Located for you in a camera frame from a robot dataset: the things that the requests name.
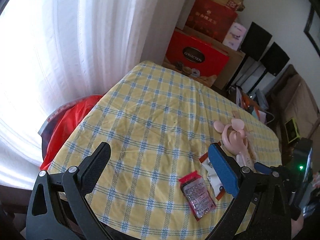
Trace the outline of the green pea snack packet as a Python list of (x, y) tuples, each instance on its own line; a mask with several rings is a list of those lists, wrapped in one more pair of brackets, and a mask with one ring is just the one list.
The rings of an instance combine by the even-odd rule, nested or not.
[(199, 161), (202, 167), (207, 171), (207, 179), (213, 189), (215, 198), (220, 200), (225, 195), (225, 189), (208, 158), (208, 152), (200, 156)]

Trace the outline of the patterned folding fan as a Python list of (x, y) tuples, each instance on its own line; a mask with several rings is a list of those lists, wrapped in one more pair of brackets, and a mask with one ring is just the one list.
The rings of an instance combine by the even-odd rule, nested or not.
[[(232, 111), (232, 115), (234, 119), (240, 119), (240, 114), (238, 111), (233, 110)], [(254, 140), (253, 140), (253, 135), (251, 135), (251, 133), (249, 132), (249, 130), (247, 129), (246, 125), (244, 124), (244, 132), (245, 132), (245, 136), (248, 142), (248, 151), (249, 151), (249, 155), (251, 156), (251, 159), (253, 160), (253, 163), (256, 163), (259, 159), (257, 156), (257, 153), (255, 151), (254, 148)]]

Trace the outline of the pink handheld fan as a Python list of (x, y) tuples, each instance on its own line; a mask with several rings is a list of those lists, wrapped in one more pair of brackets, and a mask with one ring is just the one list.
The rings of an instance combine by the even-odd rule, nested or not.
[(224, 147), (235, 156), (236, 162), (247, 166), (254, 171), (254, 157), (249, 153), (249, 142), (245, 132), (245, 123), (238, 118), (233, 118), (230, 124), (224, 125), (221, 121), (214, 121), (214, 129), (221, 134)]

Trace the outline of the red snack packet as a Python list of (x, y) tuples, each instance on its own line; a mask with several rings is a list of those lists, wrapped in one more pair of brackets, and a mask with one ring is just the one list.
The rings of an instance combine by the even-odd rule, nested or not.
[(197, 171), (183, 176), (179, 180), (180, 190), (185, 196), (187, 203), (197, 221), (204, 215), (216, 208), (209, 194), (204, 179)]

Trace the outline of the green portable radio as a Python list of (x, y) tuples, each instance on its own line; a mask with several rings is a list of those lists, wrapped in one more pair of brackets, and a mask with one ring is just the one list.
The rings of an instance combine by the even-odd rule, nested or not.
[(285, 132), (288, 144), (295, 144), (300, 140), (300, 134), (295, 118), (285, 122)]

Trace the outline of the brown sofa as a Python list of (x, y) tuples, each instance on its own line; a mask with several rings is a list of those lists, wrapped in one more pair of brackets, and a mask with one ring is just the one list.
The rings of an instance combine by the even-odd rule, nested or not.
[(281, 128), (294, 119), (301, 137), (312, 136), (319, 124), (319, 109), (306, 81), (292, 64), (284, 70), (268, 95)]

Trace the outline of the yellow plaid tablecloth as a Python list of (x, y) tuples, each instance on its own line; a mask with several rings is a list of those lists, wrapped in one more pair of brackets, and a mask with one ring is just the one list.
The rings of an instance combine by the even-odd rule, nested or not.
[(275, 133), (234, 103), (200, 83), (145, 61), (111, 88), (59, 150), (49, 173), (65, 172), (101, 142), (111, 158), (87, 195), (97, 218), (139, 239), (205, 239), (229, 206), (227, 194), (196, 220), (179, 179), (197, 171), (199, 158), (221, 140), (213, 123), (233, 114), (245, 122), (260, 162), (281, 164)]

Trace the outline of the right black speaker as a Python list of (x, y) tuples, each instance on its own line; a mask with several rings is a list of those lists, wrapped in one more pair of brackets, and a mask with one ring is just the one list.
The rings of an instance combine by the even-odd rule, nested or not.
[(268, 73), (277, 76), (287, 65), (289, 60), (290, 58), (287, 53), (285, 53), (276, 42), (273, 42), (260, 59), (260, 63), (265, 67)]

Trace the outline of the black speaker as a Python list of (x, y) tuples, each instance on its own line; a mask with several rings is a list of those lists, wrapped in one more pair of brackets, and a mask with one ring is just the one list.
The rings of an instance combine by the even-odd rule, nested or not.
[(242, 41), (240, 50), (254, 61), (259, 61), (271, 38), (272, 35), (268, 31), (252, 22)]
[(287, 53), (285, 53), (276, 42), (273, 42), (260, 59), (260, 63), (265, 67), (268, 73), (277, 76), (287, 65), (289, 60), (290, 58)]

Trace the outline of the brown carton under bags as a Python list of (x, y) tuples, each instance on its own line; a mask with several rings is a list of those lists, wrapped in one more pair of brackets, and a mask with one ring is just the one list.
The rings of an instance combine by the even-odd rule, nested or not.
[(225, 85), (227, 85), (228, 81), (231, 79), (231, 77), (235, 74), (235, 71), (238, 69), (240, 66), (240, 63), (245, 57), (245, 53), (241, 51), (236, 51), (233, 50), (221, 42), (204, 35), (203, 33), (200, 33), (198, 31), (195, 31), (192, 28), (189, 28), (188, 26), (185, 26), (183, 28), (183, 31), (186, 34), (196, 36), (206, 42), (211, 43), (215, 48), (219, 48), (220, 50), (223, 50), (228, 53), (229, 55), (229, 61), (224, 67), (224, 69), (221, 71), (219, 76), (217, 77), (217, 80), (214, 82), (214, 86), (217, 87), (218, 89), (223, 89)]

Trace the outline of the red chocolate gift box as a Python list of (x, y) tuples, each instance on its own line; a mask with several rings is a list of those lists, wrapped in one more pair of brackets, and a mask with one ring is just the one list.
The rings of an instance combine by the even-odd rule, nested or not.
[(229, 61), (227, 52), (175, 29), (163, 66), (211, 87)]

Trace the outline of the pink tissue box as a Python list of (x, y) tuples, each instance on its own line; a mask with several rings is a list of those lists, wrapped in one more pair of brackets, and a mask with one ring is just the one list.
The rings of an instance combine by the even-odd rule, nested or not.
[(234, 22), (229, 28), (222, 44), (237, 51), (246, 34), (247, 29), (240, 23)]

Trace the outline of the left black speaker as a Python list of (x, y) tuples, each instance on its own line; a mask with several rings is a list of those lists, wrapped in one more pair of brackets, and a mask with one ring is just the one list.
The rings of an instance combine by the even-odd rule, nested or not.
[(254, 61), (259, 61), (271, 38), (272, 35), (268, 31), (252, 22), (242, 41), (240, 50)]

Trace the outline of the framed ink painting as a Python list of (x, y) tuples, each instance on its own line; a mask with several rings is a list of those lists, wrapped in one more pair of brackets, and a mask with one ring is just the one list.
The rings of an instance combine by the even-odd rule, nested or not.
[(311, 5), (308, 19), (304, 28), (304, 33), (312, 43), (318, 55), (320, 54), (319, 28), (320, 28), (319, 15), (315, 11), (314, 7)]

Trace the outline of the red tea gift bag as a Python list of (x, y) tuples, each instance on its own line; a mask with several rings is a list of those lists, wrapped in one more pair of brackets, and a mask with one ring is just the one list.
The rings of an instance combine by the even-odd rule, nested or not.
[(223, 42), (238, 14), (211, 0), (195, 0), (185, 23), (191, 29)]

